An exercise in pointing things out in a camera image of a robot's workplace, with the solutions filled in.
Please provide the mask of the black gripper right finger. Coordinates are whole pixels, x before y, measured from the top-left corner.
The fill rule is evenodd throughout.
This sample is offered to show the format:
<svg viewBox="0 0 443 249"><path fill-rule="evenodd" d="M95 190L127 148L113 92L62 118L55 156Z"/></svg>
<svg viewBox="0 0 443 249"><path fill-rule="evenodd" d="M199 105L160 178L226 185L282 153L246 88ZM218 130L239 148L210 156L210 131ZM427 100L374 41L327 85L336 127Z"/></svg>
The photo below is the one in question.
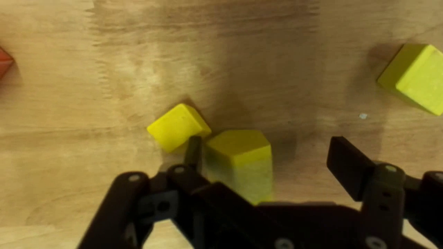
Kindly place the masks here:
<svg viewBox="0 0 443 249"><path fill-rule="evenodd" d="M376 163L348 138L333 136L327 167L355 200L362 200Z"/></svg>

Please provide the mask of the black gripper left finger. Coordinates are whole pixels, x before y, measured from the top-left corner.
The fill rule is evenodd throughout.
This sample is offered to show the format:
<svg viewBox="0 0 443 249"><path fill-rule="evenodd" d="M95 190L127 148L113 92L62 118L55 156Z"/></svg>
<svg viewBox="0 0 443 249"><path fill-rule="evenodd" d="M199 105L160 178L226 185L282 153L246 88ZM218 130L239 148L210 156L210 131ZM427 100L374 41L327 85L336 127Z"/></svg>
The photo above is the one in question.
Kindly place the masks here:
<svg viewBox="0 0 443 249"><path fill-rule="evenodd" d="M200 168L200 160L201 160L201 152L203 152L203 138L200 135L193 135L189 139L189 145L186 149L185 163L190 165L194 170Z"/></svg>

